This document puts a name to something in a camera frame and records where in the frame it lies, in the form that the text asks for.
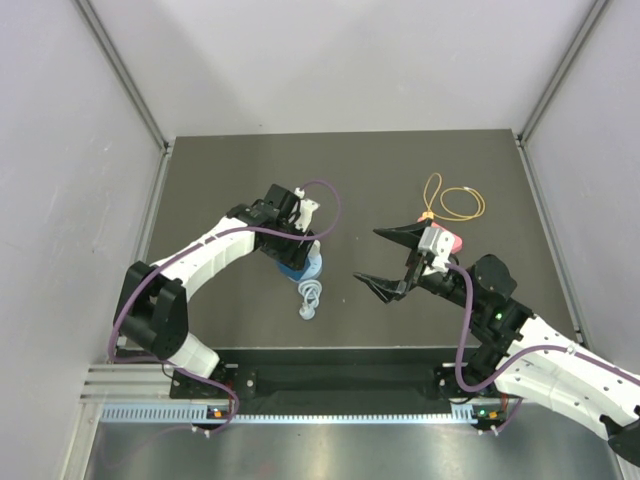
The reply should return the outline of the pink triangular power strip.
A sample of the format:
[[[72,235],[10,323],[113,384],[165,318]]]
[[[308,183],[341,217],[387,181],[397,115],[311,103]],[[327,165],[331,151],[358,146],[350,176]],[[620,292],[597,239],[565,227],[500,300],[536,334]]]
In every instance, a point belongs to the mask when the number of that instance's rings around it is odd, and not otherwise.
[[[432,253],[435,256],[448,256],[456,254],[462,248],[462,239],[434,220],[429,220],[430,226],[426,227],[419,242],[419,250],[424,253]]]

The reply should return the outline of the blue cube plug adapter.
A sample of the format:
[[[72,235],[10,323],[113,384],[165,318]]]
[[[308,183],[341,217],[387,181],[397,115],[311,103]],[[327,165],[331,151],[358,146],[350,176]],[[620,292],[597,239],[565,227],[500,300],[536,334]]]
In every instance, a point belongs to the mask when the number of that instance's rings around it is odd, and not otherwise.
[[[301,277],[304,275],[305,270],[304,269],[300,269],[300,270],[294,270],[293,268],[286,266],[283,263],[277,262],[276,263],[279,271],[289,280],[291,280],[294,283],[299,283],[301,280]]]

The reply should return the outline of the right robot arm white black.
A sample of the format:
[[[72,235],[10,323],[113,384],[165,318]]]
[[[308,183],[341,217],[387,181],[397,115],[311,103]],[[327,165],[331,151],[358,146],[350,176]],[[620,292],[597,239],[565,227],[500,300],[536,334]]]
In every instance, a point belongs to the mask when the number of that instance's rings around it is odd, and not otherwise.
[[[506,264],[486,254],[469,267],[454,261],[454,235],[430,220],[378,228],[409,250],[401,280],[358,273],[381,301],[424,289],[463,308],[454,379],[471,395],[528,400],[584,426],[627,462],[639,463],[639,377],[602,359],[514,299]]]

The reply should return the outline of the light blue round power strip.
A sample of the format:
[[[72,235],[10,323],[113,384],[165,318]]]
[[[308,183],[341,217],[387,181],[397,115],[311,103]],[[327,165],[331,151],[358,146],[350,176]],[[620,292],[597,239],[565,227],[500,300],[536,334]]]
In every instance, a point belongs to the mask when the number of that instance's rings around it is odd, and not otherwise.
[[[302,297],[299,315],[303,320],[311,320],[319,307],[323,290],[319,280],[322,268],[321,244],[315,241],[306,258],[303,272],[297,280],[297,291]]]

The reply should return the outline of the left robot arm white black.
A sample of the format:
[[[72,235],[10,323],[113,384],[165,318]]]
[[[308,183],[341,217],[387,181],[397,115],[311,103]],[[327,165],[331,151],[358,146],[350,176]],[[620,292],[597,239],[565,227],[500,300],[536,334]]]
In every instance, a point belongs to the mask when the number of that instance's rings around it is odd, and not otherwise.
[[[188,303],[206,283],[233,262],[261,251],[294,273],[302,273],[318,253],[311,229],[320,204],[304,190],[273,184],[263,199],[231,208],[209,231],[176,254],[127,270],[114,318],[109,349],[121,336],[153,359],[192,374],[205,396],[226,387],[219,355],[190,332]]]

